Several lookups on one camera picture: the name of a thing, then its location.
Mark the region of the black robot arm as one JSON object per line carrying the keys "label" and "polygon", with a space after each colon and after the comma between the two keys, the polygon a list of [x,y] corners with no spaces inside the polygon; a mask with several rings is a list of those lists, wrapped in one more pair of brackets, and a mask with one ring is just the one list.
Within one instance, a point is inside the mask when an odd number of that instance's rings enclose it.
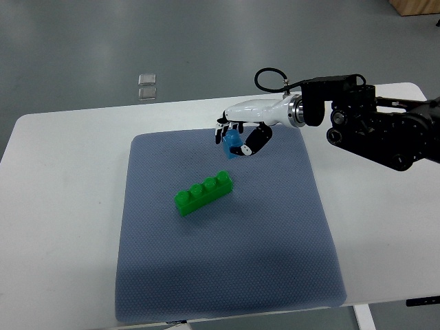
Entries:
{"label": "black robot arm", "polygon": [[299,84],[305,124],[316,127],[331,103],[327,141],[396,171],[439,161],[439,99],[379,97],[359,74],[317,77]]}

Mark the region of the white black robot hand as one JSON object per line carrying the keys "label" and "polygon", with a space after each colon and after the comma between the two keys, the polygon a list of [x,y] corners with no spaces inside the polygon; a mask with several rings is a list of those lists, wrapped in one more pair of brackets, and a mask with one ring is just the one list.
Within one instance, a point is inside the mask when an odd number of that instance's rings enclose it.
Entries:
{"label": "white black robot hand", "polygon": [[242,133],[245,123],[256,124],[257,127],[248,135],[244,144],[229,148],[233,155],[251,156],[258,153],[272,138],[272,126],[276,124],[290,128],[305,126],[302,96],[295,94],[283,100],[248,100],[228,107],[217,120],[215,143],[222,142],[228,129]]}

